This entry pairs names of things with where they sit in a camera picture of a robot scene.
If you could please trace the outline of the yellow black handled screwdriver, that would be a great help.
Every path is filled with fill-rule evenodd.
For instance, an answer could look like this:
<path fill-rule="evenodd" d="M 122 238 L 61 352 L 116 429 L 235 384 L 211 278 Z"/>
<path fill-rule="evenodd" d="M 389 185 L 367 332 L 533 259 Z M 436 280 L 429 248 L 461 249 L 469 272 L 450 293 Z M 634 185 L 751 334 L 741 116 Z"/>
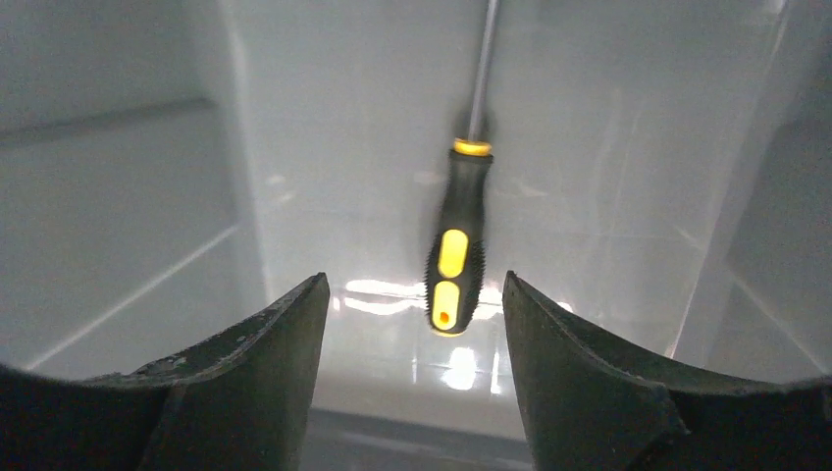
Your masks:
<path fill-rule="evenodd" d="M 442 337 L 468 329 L 484 285 L 486 184 L 494 161 L 487 100 L 500 5 L 487 3 L 470 111 L 447 154 L 447 180 L 426 261 L 426 316 Z"/>

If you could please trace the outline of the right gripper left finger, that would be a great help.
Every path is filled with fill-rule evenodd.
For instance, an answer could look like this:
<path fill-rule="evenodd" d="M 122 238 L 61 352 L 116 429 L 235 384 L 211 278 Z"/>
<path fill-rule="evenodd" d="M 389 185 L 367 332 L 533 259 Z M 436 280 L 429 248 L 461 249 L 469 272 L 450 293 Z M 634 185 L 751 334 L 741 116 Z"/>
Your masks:
<path fill-rule="evenodd" d="M 295 470 L 330 301 L 316 274 L 129 374 L 1 370 L 5 470 Z"/>

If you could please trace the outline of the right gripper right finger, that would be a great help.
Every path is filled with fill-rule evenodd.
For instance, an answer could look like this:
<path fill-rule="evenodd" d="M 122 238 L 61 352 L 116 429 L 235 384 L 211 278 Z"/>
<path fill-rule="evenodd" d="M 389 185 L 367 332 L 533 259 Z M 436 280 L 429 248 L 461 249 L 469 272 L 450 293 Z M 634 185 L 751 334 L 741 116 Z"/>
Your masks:
<path fill-rule="evenodd" d="M 827 470 L 831 381 L 715 373 L 569 312 L 514 272 L 507 346 L 539 470 Z"/>

